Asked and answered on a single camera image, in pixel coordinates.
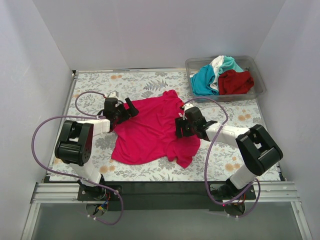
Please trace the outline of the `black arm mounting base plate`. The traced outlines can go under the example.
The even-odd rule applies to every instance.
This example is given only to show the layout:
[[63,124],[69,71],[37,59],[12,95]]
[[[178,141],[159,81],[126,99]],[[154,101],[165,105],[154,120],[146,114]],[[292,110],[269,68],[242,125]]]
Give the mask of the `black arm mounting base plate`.
[[129,210],[211,210],[222,211],[216,201],[230,200],[240,194],[255,200],[253,186],[240,190],[227,187],[225,181],[209,181],[209,193],[204,181],[106,181],[104,184],[121,195],[124,209]]

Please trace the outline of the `pink t shirt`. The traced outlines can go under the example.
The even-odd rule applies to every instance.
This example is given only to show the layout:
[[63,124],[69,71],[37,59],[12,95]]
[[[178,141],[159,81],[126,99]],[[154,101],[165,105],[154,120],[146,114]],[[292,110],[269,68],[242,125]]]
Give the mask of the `pink t shirt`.
[[111,158],[127,165],[141,165],[166,157],[187,168],[201,141],[195,135],[177,138],[175,120],[183,114],[183,101],[176,91],[132,103],[139,113],[115,127],[117,140]]

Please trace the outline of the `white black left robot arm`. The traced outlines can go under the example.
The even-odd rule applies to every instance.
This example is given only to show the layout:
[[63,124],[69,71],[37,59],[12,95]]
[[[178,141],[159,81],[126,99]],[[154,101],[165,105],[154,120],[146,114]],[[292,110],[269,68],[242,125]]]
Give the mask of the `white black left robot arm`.
[[75,171],[80,177],[78,184],[95,200],[103,199],[107,191],[102,174],[91,160],[93,138],[111,133],[117,125],[139,114],[129,98],[125,102],[117,97],[107,97],[104,108],[93,119],[65,120],[54,149],[55,157]]

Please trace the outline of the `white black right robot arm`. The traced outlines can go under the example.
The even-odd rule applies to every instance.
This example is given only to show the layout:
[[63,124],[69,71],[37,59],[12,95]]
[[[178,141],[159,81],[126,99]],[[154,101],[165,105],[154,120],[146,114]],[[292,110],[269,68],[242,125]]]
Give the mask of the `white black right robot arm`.
[[175,119],[178,138],[196,136],[207,142],[220,142],[238,148],[243,165],[218,189],[209,190],[218,198],[237,199],[258,176],[276,165],[283,152],[260,124],[253,127],[233,127],[217,121],[207,121],[201,110],[192,104],[181,107],[183,113]]

